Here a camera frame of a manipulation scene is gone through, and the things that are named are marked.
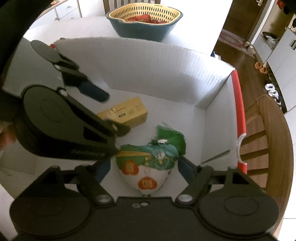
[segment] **wooden chair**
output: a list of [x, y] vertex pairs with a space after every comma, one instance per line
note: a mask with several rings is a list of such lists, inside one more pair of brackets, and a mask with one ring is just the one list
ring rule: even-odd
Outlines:
[[[132, 2], [145, 2], [144, 0], [132, 0]], [[110, 12], [110, 5], [109, 5], [109, 0], [103, 0], [104, 4], [104, 9], [105, 9], [105, 14]], [[155, 4], [160, 4], [160, 0], [155, 0]], [[124, 5], [124, 0], [121, 0], [121, 6]], [[114, 8], [117, 8], [117, 0], [114, 0]]]
[[266, 136], [268, 148], [241, 155], [241, 159], [248, 162], [268, 154], [268, 168], [248, 170], [247, 174], [250, 177], [267, 174], [264, 190], [276, 201], [280, 209], [274, 234], [284, 216], [290, 196], [293, 180], [293, 145], [286, 119], [278, 104], [268, 95], [261, 96], [245, 111], [246, 124], [259, 116], [262, 118], [265, 130], [246, 137], [241, 146]]

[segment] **teal bowl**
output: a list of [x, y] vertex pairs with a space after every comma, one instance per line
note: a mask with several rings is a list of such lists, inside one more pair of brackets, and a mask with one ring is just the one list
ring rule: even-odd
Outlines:
[[[142, 14], [149, 14], [152, 19], [164, 20], [168, 21], [168, 23], [152, 24], [127, 21], [130, 17]], [[177, 9], [159, 4], [131, 3], [110, 11], [106, 14], [106, 17], [120, 37], [161, 42], [183, 17], [183, 13]]]

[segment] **yellow box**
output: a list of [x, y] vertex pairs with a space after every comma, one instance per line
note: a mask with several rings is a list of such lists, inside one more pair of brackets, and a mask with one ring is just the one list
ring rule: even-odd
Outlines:
[[111, 119], [132, 128], [144, 123], [147, 114], [141, 99], [136, 97], [98, 113], [98, 117], [103, 120]]

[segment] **brown wooden door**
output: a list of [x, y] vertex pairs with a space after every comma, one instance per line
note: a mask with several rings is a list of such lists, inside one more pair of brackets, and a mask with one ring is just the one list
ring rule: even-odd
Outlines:
[[223, 29], [246, 39], [263, 7], [256, 0], [233, 0]]

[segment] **rug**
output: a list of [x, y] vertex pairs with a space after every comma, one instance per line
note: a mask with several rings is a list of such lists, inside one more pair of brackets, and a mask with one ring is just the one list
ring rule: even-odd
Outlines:
[[220, 36], [218, 38], [219, 41], [226, 43], [242, 52], [245, 54], [251, 56], [254, 58], [254, 55], [249, 53], [246, 48], [244, 47], [245, 40], [239, 36], [236, 36], [235, 34], [228, 32], [224, 29], [222, 29]]

